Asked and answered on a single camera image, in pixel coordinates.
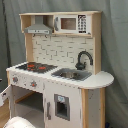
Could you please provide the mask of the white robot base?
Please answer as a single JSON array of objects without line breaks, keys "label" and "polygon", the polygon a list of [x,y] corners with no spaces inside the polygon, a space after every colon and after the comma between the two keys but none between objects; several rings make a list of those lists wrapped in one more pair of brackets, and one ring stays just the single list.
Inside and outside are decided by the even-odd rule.
[{"label": "white robot base", "polygon": [[13,117],[3,126],[3,128],[36,128],[28,120],[22,117]]}]

